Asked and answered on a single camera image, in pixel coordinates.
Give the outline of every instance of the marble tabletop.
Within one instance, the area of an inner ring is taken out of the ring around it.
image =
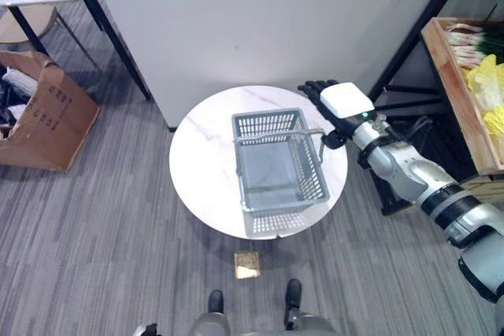
[[[180,199],[202,222],[237,238],[275,238],[251,237],[246,233],[236,175],[232,115],[284,108],[300,108],[309,128],[321,127],[326,133],[334,128],[308,99],[289,90],[266,86],[224,90],[196,105],[182,120],[170,148],[170,173]],[[313,141],[318,151],[320,138]],[[347,179],[344,146],[324,150],[322,171],[330,198],[303,212],[307,220],[303,229],[321,220],[343,191]],[[278,236],[291,234],[283,231]]]

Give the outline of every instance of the table leg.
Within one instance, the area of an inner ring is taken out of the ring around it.
[[[21,29],[23,29],[25,35],[28,37],[35,50],[49,57],[46,48],[40,42],[39,37],[37,37],[37,35],[33,31],[32,27],[24,17],[24,14],[20,11],[19,7],[9,7],[9,11],[13,14]]]
[[[98,20],[98,17],[95,14],[95,10],[91,6],[91,4],[89,4],[89,1],[84,0],[84,4],[86,5],[87,9],[89,10],[89,13],[93,16],[93,20],[96,23],[96,25],[98,26],[98,28],[100,29],[100,31],[103,31],[103,26],[100,24],[100,21]]]
[[[150,100],[150,92],[147,90],[147,88],[143,84],[143,81],[142,81],[142,78],[140,77],[139,72],[136,70],[136,67],[135,67],[132,59],[129,57],[128,52],[124,48],[124,45],[120,41],[116,32],[113,30],[113,27],[110,24],[109,19],[105,15],[103,8],[100,6],[99,1],[98,0],[84,0],[84,2],[86,3],[86,5],[89,8],[93,9],[91,11],[91,14],[94,14],[96,16],[100,25],[103,26],[103,29],[105,29],[106,34],[110,38],[110,41],[112,41],[113,47],[116,49],[116,52],[119,54],[120,59],[123,61],[124,65],[126,66],[126,69],[128,70],[128,72],[130,73],[130,75],[134,79],[137,87],[142,91],[145,99]]]

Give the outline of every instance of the cardboard box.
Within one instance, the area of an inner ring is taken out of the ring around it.
[[[39,83],[9,138],[0,140],[0,164],[68,171],[99,107],[44,54],[0,51],[0,65]]]

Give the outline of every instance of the floor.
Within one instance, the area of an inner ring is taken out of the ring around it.
[[[458,252],[423,213],[381,216],[353,149],[342,197],[308,231],[251,242],[195,219],[174,191],[156,105],[81,3],[60,11],[104,74],[63,28],[43,43],[102,112],[68,173],[0,167],[0,334],[129,335],[157,322],[184,335],[214,288],[233,333],[277,330],[291,277],[304,284],[302,308],[343,334],[495,334]],[[251,250],[261,277],[235,279],[234,253]]]

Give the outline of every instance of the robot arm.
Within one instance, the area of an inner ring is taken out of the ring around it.
[[[352,83],[306,82],[305,92],[336,129],[323,138],[329,148],[352,139],[359,164],[386,180],[395,193],[418,206],[462,249],[465,278],[485,299],[497,303],[498,330],[504,326],[504,212],[481,203],[438,164],[422,157],[394,132],[385,117]]]

